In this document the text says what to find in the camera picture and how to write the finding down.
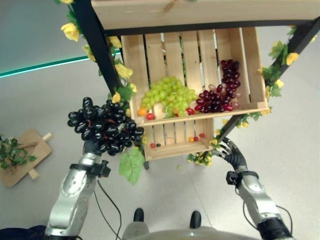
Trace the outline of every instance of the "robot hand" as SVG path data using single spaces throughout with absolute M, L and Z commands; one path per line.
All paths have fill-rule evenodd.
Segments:
M 222 142 L 226 144 L 226 146 L 222 144 L 220 145 L 225 151 L 213 150 L 212 153 L 230 163 L 236 172 L 241 170 L 247 171 L 246 159 L 234 142 L 227 137 L 225 137 Z

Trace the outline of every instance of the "green grape bunch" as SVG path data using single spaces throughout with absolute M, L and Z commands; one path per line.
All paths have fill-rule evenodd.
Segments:
M 184 86 L 181 80 L 175 76 L 164 76 L 150 85 L 150 90 L 141 99 L 140 107 L 149 111 L 155 104 L 161 103 L 167 118 L 175 115 L 183 117 L 188 115 L 190 103 L 197 98 L 196 91 Z

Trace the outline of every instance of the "orange fruit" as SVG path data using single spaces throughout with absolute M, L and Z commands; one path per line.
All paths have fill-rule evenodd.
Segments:
M 147 115 L 147 109 L 140 107 L 139 110 L 136 112 L 138 114 L 138 116 L 145 116 Z

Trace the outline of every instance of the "wooden crate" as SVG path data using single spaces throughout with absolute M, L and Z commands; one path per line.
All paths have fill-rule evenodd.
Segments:
M 213 118 L 268 109 L 265 83 L 257 73 L 261 64 L 254 27 L 128 35 L 122 36 L 121 41 L 124 63 L 133 70 L 130 81 L 138 89 L 131 99 L 130 109 L 131 117 L 145 129 L 147 161 L 210 150 L 208 141 L 213 136 Z M 221 82 L 219 61 L 228 59 L 240 62 L 238 80 L 241 86 L 237 92 L 242 97 L 238 100 L 239 109 L 164 118 L 162 105 L 158 103 L 151 110 L 155 120 L 137 116 L 141 98 L 149 90 L 150 83 L 164 76 L 176 76 L 183 85 L 199 94 L 209 84 L 217 86 Z M 205 138 L 188 142 L 188 137 L 200 133 L 204 133 Z M 151 149 L 149 143 L 161 146 Z

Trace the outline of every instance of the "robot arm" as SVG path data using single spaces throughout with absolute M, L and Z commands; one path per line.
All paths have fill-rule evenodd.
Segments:
M 85 221 L 89 199 L 95 190 L 97 177 L 107 177 L 110 169 L 107 161 L 100 162 L 100 155 L 92 143 L 86 142 L 84 154 L 78 164 L 70 166 L 63 179 L 59 197 L 54 204 L 45 240 L 75 240 Z
M 234 171 L 227 173 L 226 181 L 239 189 L 239 195 L 247 206 L 248 212 L 264 240 L 294 240 L 285 226 L 276 204 L 267 195 L 265 188 L 259 182 L 256 172 L 249 171 L 247 163 L 237 148 L 228 138 L 222 140 L 227 147 L 225 151 L 213 153 L 233 166 Z

